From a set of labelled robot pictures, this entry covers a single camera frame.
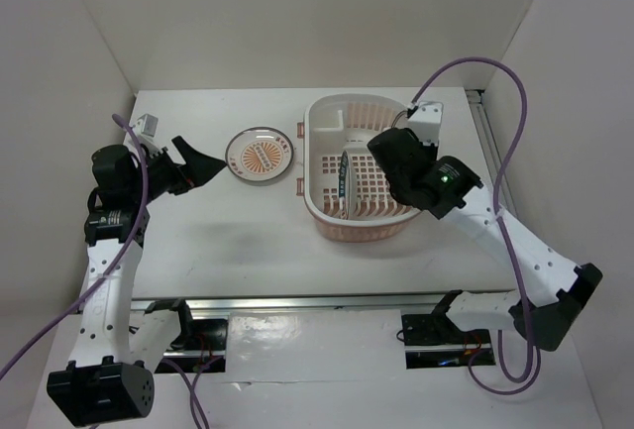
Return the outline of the plate with dark blue rim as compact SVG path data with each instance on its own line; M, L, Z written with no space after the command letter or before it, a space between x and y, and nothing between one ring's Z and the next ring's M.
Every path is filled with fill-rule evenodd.
M344 220L348 220L351 217L355 191L354 181L354 168L351 157L347 150L343 150L338 172L338 198L340 217Z

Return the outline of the plate with orange sunburst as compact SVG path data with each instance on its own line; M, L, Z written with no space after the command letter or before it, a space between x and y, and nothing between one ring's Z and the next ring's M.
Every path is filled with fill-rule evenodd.
M273 182L289 171L294 155L293 144L281 131L253 127L232 138L225 151L225 162L237 179L260 185Z

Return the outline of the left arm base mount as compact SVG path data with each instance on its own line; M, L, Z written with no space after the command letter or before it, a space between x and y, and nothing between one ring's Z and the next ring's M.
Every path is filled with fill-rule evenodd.
M186 374L220 374L226 370L229 320L227 317L194 319L191 334L163 356Z

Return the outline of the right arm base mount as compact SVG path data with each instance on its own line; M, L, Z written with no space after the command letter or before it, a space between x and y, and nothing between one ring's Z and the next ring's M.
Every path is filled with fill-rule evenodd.
M445 316L404 314L396 339L404 345L409 370L467 367L472 356L475 366L494 366L490 333L463 332Z

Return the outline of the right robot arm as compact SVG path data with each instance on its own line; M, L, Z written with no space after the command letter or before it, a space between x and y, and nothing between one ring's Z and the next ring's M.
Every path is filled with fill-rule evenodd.
M464 162L438 157L409 129L388 129L368 143L395 200L455 226L517 278L508 292L452 291L432 319L444 342L475 329L516 330L539 350L554 352L603 278L554 251L511 213Z

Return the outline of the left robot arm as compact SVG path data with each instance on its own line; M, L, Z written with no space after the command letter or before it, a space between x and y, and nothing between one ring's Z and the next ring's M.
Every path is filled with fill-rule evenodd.
M88 298L65 369L48 376L47 394L76 428L147 417L154 405L154 373L168 349L194 340L195 324L182 298L155 300L131 321L132 294L150 220L147 206L165 193L198 188L226 167L173 139L183 161L166 149L124 145L95 152L95 188L84 225Z

